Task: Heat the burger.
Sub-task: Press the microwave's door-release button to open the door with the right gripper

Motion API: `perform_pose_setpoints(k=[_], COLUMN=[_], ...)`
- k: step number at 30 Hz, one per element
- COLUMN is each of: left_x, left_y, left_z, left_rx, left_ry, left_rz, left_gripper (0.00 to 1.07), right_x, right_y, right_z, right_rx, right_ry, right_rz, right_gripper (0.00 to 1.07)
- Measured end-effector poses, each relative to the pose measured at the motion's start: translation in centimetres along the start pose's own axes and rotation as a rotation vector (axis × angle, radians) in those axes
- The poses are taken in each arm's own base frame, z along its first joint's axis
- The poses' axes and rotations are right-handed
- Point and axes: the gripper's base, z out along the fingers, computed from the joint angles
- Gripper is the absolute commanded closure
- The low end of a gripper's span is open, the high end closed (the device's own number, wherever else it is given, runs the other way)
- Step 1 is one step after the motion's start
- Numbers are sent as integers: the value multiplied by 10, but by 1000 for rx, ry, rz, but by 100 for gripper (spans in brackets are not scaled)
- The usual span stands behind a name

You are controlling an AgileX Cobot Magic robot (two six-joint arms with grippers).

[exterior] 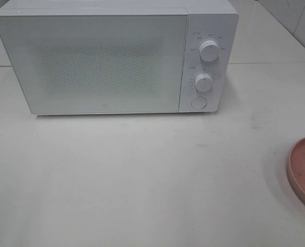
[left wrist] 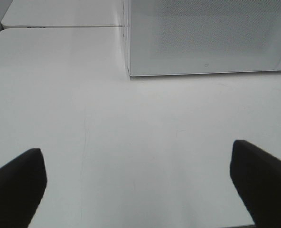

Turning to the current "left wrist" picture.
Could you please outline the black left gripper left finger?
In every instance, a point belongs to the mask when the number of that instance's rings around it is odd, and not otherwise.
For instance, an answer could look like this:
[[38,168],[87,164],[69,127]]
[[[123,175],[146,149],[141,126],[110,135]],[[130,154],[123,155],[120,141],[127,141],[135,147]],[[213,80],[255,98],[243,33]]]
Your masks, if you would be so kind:
[[46,187],[46,167],[39,148],[0,167],[0,228],[27,228]]

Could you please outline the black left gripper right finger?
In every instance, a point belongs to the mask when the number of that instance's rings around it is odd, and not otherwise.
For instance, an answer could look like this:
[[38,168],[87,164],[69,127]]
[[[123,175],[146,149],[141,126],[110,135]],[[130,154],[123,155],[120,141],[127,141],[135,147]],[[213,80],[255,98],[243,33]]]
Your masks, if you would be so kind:
[[233,143],[231,180],[258,228],[281,228],[281,160],[245,140]]

